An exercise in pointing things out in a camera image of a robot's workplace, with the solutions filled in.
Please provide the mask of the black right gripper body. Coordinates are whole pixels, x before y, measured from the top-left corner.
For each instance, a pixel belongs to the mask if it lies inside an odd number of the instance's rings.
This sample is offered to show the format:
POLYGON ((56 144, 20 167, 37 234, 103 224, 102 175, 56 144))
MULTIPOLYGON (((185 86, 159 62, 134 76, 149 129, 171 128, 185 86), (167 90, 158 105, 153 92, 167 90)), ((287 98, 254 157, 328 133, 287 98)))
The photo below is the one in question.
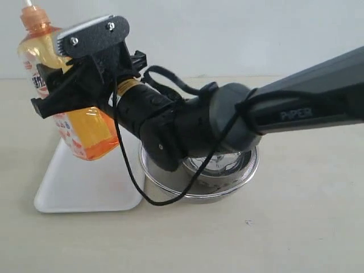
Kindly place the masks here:
POLYGON ((147 56, 141 51, 132 55, 127 44, 122 41, 92 55, 92 59, 102 78, 102 89, 97 95, 96 106, 109 112, 109 98, 119 82, 129 78, 139 78, 140 71, 147 66, 147 56))

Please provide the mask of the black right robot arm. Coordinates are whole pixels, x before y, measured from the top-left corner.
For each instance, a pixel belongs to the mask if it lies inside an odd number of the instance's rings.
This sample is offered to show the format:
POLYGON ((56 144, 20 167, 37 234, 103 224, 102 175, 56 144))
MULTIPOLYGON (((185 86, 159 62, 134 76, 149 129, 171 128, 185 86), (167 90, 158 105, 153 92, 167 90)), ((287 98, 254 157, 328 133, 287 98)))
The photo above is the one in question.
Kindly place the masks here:
POLYGON ((129 53, 130 26, 107 15, 60 31, 57 55, 70 69, 38 67, 49 95, 32 99, 48 118, 91 106, 142 142, 160 168, 173 172, 186 158, 248 152, 269 133, 363 122, 363 48, 250 89, 239 83, 200 89, 171 71, 129 53))

